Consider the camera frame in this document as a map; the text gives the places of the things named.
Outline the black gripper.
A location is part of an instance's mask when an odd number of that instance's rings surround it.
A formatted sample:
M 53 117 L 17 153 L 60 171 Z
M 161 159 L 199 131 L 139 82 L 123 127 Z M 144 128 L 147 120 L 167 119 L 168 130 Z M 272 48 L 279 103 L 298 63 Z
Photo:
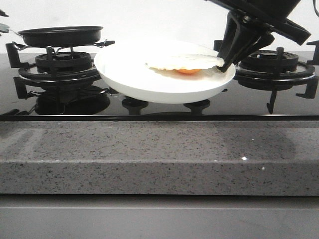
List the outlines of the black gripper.
M 213 2 L 233 10 L 227 15 L 225 34 L 218 51 L 218 57 L 224 60 L 224 64 L 219 67 L 221 72 L 226 72 L 232 64 L 237 64 L 250 54 L 270 45 L 275 39 L 271 33 L 259 36 L 253 25 L 245 23 L 242 16 L 236 12 L 260 20 L 269 25 L 272 31 L 298 45 L 304 44 L 311 36 L 305 28 L 288 19 L 298 5 L 298 0 L 214 0 Z

